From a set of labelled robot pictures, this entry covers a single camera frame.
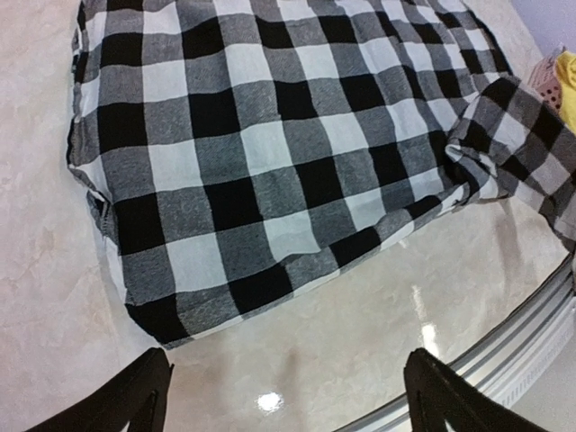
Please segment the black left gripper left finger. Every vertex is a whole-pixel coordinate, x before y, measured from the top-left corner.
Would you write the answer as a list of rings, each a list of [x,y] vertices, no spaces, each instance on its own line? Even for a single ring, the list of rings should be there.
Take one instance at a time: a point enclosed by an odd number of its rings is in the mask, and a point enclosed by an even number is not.
[[[174,366],[150,348],[94,393],[32,431],[162,431]]]

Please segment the black white checkered shirt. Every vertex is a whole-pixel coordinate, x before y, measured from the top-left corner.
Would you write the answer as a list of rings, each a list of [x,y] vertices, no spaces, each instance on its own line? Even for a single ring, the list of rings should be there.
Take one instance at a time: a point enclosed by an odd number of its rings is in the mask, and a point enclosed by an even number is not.
[[[83,1],[67,164],[166,348],[514,196],[575,249],[575,137],[460,1]]]

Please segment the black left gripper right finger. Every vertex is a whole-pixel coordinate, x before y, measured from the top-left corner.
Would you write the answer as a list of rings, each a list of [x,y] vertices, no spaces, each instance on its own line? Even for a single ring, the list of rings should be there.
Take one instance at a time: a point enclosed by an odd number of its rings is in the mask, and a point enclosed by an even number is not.
[[[490,400],[426,349],[411,352],[404,383],[414,431],[538,431],[540,427]]]

